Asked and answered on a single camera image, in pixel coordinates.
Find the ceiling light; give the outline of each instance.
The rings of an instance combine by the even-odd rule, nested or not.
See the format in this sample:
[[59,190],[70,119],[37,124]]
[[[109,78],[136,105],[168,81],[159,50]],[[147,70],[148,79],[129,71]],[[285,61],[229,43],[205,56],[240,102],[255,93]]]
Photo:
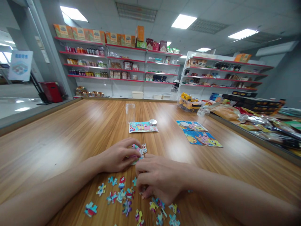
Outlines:
[[187,29],[197,18],[180,14],[173,22],[172,27]]
[[211,49],[209,49],[209,48],[200,48],[200,49],[198,49],[197,51],[198,51],[198,52],[206,52],[206,51],[208,51],[208,50],[211,50]]
[[61,6],[61,10],[68,17],[70,17],[70,19],[88,22],[87,19],[81,14],[81,12],[78,11],[78,9]]
[[228,36],[228,38],[234,38],[234,39],[242,39],[251,35],[254,35],[258,33],[259,31],[251,30],[251,29],[244,29],[240,32],[237,32],[233,35]]
[[11,44],[15,44],[13,41],[5,41],[5,42],[11,43]]
[[15,111],[25,111],[25,110],[28,110],[28,109],[30,109],[30,108],[19,108],[19,109],[15,110]]

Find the red trash bin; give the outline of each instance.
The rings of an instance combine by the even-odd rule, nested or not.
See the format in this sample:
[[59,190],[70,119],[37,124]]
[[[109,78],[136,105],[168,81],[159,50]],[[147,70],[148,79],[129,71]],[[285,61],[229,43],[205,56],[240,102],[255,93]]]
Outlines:
[[61,93],[55,82],[39,82],[47,99],[53,103],[62,102]]

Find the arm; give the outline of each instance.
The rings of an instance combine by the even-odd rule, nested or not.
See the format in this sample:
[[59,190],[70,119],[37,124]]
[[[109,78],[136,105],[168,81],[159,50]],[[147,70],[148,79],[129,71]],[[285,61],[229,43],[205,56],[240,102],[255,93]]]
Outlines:
[[193,189],[244,225],[294,225],[300,215],[297,207],[249,184],[162,157],[146,154],[136,173],[140,191],[149,185],[143,198],[155,195],[169,205],[179,192]]
[[127,149],[139,141],[122,140],[99,155],[0,205],[0,225],[45,225],[87,182],[101,172],[119,172],[141,154]]

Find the white shelving unit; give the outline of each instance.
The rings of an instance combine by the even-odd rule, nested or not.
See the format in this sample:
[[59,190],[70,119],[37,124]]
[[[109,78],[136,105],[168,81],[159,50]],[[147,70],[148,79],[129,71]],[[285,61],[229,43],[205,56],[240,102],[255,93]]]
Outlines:
[[[172,87],[175,83],[176,76],[178,76],[178,70],[180,65],[177,64],[177,60],[181,54],[173,54],[159,51],[148,51],[146,49],[131,48],[125,46],[116,46],[111,44],[102,45],[101,43],[79,41],[72,39],[58,38],[62,42],[62,46],[70,47],[86,47],[93,49],[101,49],[105,51],[105,56],[96,56],[90,54],[78,54],[66,51],[60,51],[63,57],[63,65],[68,70],[79,71],[93,71],[101,72],[106,71],[108,78],[102,77],[87,77],[80,75],[68,74],[69,77],[74,77],[78,86],[84,86],[89,92],[97,91],[103,92],[106,96],[113,98],[132,98],[132,91],[144,92],[144,99],[153,99],[155,94],[171,94],[171,100],[176,100],[177,93],[172,92]],[[71,65],[67,63],[67,58],[81,59],[87,61],[98,61],[108,65],[108,68],[92,67],[92,66],[79,66]],[[155,58],[161,58],[165,62],[166,57],[170,57],[170,63],[155,62]],[[123,62],[130,61],[139,65],[139,70],[126,70]],[[112,63],[118,62],[122,68],[113,68]],[[110,71],[122,71],[129,72],[131,79],[117,79],[110,77]],[[133,75],[136,75],[138,80],[133,80]],[[166,82],[146,81],[146,75],[152,76],[165,76]]]
[[[196,59],[196,60],[206,60],[206,67],[191,67],[187,65],[187,61],[189,59]],[[187,58],[185,61],[185,65],[182,72],[182,77],[180,81],[179,96],[181,93],[189,93],[195,98],[199,98],[201,100],[209,99],[212,93],[232,93],[233,90],[241,90],[241,91],[256,91],[256,86],[262,84],[259,82],[261,78],[266,77],[266,74],[263,74],[264,71],[272,69],[271,66],[264,65],[264,62],[261,61],[253,61],[249,60],[249,63],[240,63],[235,62],[234,57],[228,56],[221,56],[221,55],[212,55],[206,53],[199,53],[199,52],[191,52],[187,53]],[[217,63],[224,63],[224,64],[235,64],[241,66],[239,71],[230,71],[230,70],[221,70],[216,68],[207,68],[207,67],[214,67]],[[218,73],[220,78],[210,78],[205,77],[203,75]],[[239,75],[243,77],[251,77],[252,81],[242,81],[236,79],[226,79],[227,74]],[[184,84],[187,82],[192,81],[193,79],[199,79],[201,82],[206,82],[210,85],[199,85],[199,84]],[[235,83],[243,82],[244,86],[252,86],[253,89],[250,88],[237,88],[234,87]]]

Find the poster sign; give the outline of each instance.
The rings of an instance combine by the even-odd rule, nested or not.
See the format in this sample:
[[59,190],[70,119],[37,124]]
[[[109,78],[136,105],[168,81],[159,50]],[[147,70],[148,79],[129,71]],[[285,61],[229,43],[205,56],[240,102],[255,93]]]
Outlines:
[[19,50],[12,52],[8,74],[9,80],[29,81],[33,53],[32,51]]

